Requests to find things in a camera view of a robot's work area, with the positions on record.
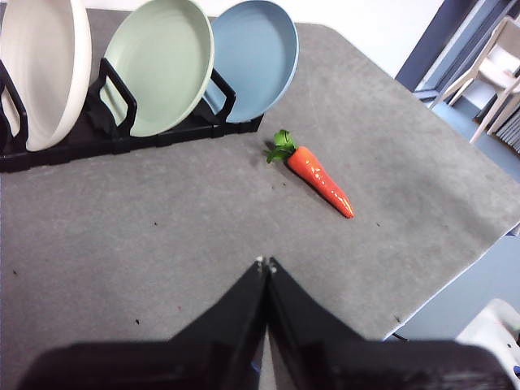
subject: plate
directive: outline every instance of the plate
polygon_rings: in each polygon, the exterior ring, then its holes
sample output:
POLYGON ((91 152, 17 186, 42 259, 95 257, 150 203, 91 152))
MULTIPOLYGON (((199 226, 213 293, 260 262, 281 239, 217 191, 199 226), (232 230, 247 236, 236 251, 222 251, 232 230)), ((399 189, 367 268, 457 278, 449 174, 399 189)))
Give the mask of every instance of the plate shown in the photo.
MULTIPOLYGON (((200 102, 213 70, 210 21, 189 0, 153 0, 119 26, 105 57, 137 100, 135 137, 174 127, 200 102)), ((127 106, 108 80, 102 100, 120 124, 127 106)))
MULTIPOLYGON (((214 68, 236 92, 227 121, 254 119, 284 95, 294 77, 299 51, 296 27, 283 8, 260 0, 233 6, 211 27, 214 68)), ((204 99, 216 114, 225 97, 211 82, 204 99)))
MULTIPOLYGON (((80 116, 92 62, 81 0, 11 0, 2 22, 2 61, 28 116, 27 150, 59 143, 80 116)), ((7 92, 2 103, 13 135, 20 119, 7 92)))

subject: chair leg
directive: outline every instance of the chair leg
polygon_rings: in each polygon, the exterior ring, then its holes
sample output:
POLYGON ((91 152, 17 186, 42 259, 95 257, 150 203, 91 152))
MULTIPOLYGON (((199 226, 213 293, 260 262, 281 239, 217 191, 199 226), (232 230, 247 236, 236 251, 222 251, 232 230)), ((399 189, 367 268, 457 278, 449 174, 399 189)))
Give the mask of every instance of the chair leg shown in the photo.
POLYGON ((466 88, 470 86, 473 82, 473 79, 469 79, 458 91, 455 93, 455 96, 452 97, 452 100, 449 101, 448 106, 452 106, 455 102, 462 96, 466 88))
POLYGON ((470 71, 466 71, 462 76, 455 80, 453 84, 451 84, 442 94, 440 100, 444 100, 452 93, 457 92, 459 88, 461 88, 467 81, 473 80, 473 77, 470 76, 470 71))
POLYGON ((496 117, 495 122, 493 122, 492 126, 487 130, 487 134, 491 135, 496 132, 502 124, 513 114, 514 108, 520 102, 520 93, 514 94, 509 102, 502 109, 500 114, 496 117))
POLYGON ((491 119, 493 119, 493 116, 495 116, 496 112, 501 108, 502 104, 504 104, 505 99, 508 97, 507 93, 501 93, 498 95, 498 98, 496 102, 492 105, 491 110, 484 116, 484 119, 482 119, 482 123, 480 126, 475 130, 473 136, 470 139, 470 143, 474 144, 480 137, 480 134, 485 130, 486 126, 491 122, 491 119))

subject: toy carrot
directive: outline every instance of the toy carrot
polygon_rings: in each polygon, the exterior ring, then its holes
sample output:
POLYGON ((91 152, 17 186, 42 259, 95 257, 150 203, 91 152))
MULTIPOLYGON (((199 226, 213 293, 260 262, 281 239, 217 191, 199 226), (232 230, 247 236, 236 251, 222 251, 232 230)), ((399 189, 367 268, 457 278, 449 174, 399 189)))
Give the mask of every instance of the toy carrot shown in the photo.
POLYGON ((275 134, 275 148, 268 151, 267 162, 285 160, 289 167, 303 180, 309 183, 341 214, 347 218, 354 216, 354 211, 343 190, 323 169, 316 156, 305 146, 298 146, 287 130, 275 134))

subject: white plate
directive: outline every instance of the white plate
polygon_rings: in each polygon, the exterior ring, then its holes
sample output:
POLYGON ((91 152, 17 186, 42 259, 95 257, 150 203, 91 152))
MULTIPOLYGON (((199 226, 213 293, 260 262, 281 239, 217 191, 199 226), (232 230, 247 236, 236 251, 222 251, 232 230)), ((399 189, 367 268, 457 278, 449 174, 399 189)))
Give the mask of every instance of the white plate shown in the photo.
MULTIPOLYGON (((0 39, 28 115, 27 149, 56 145, 77 121, 89 87, 92 42, 82 0, 10 0, 0 39)), ((2 104, 16 135, 20 120, 7 91, 2 104)))

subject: white wall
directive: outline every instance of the white wall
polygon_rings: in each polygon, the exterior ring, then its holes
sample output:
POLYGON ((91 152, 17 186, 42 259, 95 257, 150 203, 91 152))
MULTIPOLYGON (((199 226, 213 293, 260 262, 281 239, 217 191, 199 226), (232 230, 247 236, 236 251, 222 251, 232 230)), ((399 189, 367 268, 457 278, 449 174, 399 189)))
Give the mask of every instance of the white wall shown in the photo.
MULTIPOLYGON (((84 0, 87 7, 131 10, 147 0, 84 0)), ((220 15, 240 0, 196 0, 220 15)), ((274 0, 299 22, 334 28, 395 77, 443 0, 274 0)))

